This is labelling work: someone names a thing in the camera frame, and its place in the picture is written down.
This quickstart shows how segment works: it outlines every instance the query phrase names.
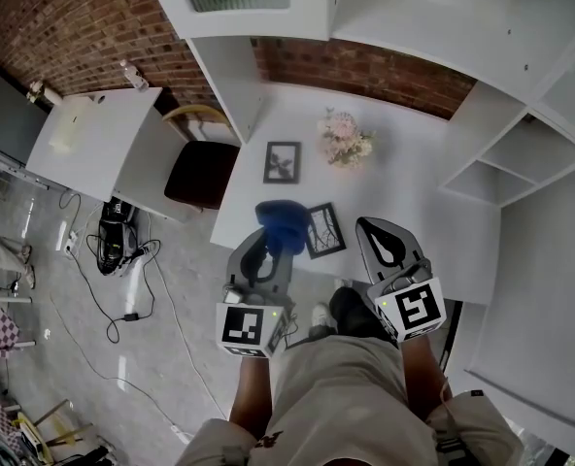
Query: wall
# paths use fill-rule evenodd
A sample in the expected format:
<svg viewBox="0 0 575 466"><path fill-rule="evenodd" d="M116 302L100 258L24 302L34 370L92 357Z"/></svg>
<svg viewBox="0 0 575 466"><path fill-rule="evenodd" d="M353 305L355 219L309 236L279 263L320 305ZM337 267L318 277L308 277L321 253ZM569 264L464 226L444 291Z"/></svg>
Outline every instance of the wall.
<svg viewBox="0 0 575 466"><path fill-rule="evenodd" d="M503 209L494 296L473 351L474 374L533 408L507 406L507 416L575 455L575 172Z"/></svg>
<svg viewBox="0 0 575 466"><path fill-rule="evenodd" d="M411 55L344 40L253 38L262 75L274 82L354 93L449 119L475 80Z"/></svg>
<svg viewBox="0 0 575 466"><path fill-rule="evenodd" d="M347 91L449 119L475 80L390 50L340 40L253 39L263 76ZM128 86L133 61L169 108L218 101L157 0L0 0L0 66L61 94Z"/></svg>
<svg viewBox="0 0 575 466"><path fill-rule="evenodd" d="M0 0L0 65L24 86L61 94L129 86L132 60L171 107L217 99L157 0Z"/></svg>

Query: picture frame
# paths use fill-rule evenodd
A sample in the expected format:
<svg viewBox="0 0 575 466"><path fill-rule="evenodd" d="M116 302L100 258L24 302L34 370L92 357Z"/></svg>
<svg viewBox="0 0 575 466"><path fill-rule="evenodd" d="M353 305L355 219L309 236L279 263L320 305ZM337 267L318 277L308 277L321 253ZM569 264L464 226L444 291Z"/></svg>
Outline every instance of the picture frame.
<svg viewBox="0 0 575 466"><path fill-rule="evenodd" d="M298 183L300 142L268 142L264 164L265 183Z"/></svg>
<svg viewBox="0 0 575 466"><path fill-rule="evenodd" d="M307 250L312 259L346 248L332 203L312 207L309 215L311 223L307 229Z"/></svg>

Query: blue cloth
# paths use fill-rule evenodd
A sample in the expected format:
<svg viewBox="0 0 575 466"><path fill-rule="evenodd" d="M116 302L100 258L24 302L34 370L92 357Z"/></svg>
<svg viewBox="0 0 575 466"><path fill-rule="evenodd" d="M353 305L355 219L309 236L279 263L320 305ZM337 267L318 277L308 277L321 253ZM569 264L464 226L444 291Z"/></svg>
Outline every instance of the blue cloth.
<svg viewBox="0 0 575 466"><path fill-rule="evenodd" d="M305 206L291 200L269 200L257 204L255 214L266 231L266 247L272 257L283 249L294 255L305 250L311 220Z"/></svg>

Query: red brick wall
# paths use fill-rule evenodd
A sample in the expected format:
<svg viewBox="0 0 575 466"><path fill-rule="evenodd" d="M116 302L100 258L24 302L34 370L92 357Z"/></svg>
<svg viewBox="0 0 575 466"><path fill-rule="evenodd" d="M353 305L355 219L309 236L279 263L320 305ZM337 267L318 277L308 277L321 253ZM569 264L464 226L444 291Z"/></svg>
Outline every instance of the red brick wall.
<svg viewBox="0 0 575 466"><path fill-rule="evenodd" d="M475 80L411 55L330 40L253 38L262 75L377 98L449 119Z"/></svg>
<svg viewBox="0 0 575 466"><path fill-rule="evenodd" d="M157 0L0 0L0 66L24 86L44 78L61 94L126 87L123 58L169 88L167 103L218 104Z"/></svg>
<svg viewBox="0 0 575 466"><path fill-rule="evenodd" d="M253 39L271 81L347 91L450 118L474 80L390 50L340 40ZM163 105L217 99L157 0L0 0L0 66L24 86L43 78L61 94L126 87L127 58Z"/></svg>

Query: white table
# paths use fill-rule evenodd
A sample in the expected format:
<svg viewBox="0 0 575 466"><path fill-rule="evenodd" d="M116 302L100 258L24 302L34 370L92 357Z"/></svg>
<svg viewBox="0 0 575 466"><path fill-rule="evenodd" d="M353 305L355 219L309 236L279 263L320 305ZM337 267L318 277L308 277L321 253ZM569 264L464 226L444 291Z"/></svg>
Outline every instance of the white table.
<svg viewBox="0 0 575 466"><path fill-rule="evenodd" d="M235 249L259 224L255 206L290 199L307 207L332 202L347 249L297 268L369 282L355 235L360 216L380 217L411 230L432 260L446 297L488 304L496 271L500 211L437 189L437 158L446 122L363 97L316 88L271 84L250 141L241 147L212 234ZM317 121L326 107L355 116L377 131L374 152L358 170L328 166L317 148ZM268 142L301 142L299 184L264 184Z"/></svg>
<svg viewBox="0 0 575 466"><path fill-rule="evenodd" d="M182 138L153 107L162 88L115 89L65 97L52 109L26 168L36 175L108 202L112 196L175 220L189 207L164 196ZM87 96L68 150L51 145L71 98Z"/></svg>

